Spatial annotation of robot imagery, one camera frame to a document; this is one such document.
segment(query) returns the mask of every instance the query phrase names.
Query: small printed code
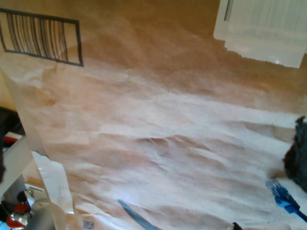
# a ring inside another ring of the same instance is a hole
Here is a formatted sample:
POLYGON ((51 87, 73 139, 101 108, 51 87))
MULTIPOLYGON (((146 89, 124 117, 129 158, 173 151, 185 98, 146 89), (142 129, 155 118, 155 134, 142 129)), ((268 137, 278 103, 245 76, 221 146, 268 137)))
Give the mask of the small printed code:
POLYGON ((79 21, 0 9, 5 52, 83 66, 79 21))
POLYGON ((94 230, 94 223, 84 220, 83 221, 83 227, 84 227, 84 229, 94 230))

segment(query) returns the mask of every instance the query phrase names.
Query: crumpled paper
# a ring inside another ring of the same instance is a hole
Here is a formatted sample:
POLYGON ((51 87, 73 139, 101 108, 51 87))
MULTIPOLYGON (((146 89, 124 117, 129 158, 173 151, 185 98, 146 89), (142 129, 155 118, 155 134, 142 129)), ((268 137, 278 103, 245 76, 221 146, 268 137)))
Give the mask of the crumpled paper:
POLYGON ((218 4, 0 2, 80 23, 84 67, 0 51, 33 150, 65 169, 74 214, 61 229, 144 229, 118 200, 162 230, 305 229, 265 181, 307 113, 306 57, 292 69, 227 52, 218 4))

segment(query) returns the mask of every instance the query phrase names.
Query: blue ethernet cable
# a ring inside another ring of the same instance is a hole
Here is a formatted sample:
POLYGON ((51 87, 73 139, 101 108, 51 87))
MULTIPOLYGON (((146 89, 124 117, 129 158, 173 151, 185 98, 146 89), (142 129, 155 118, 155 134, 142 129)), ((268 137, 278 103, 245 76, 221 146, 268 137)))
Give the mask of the blue ethernet cable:
POLYGON ((288 190, 281 186, 277 178, 268 180, 265 185, 273 193, 276 204, 279 207, 283 207, 290 214, 295 213, 307 223, 307 216, 299 210, 301 208, 300 205, 293 199, 288 190))

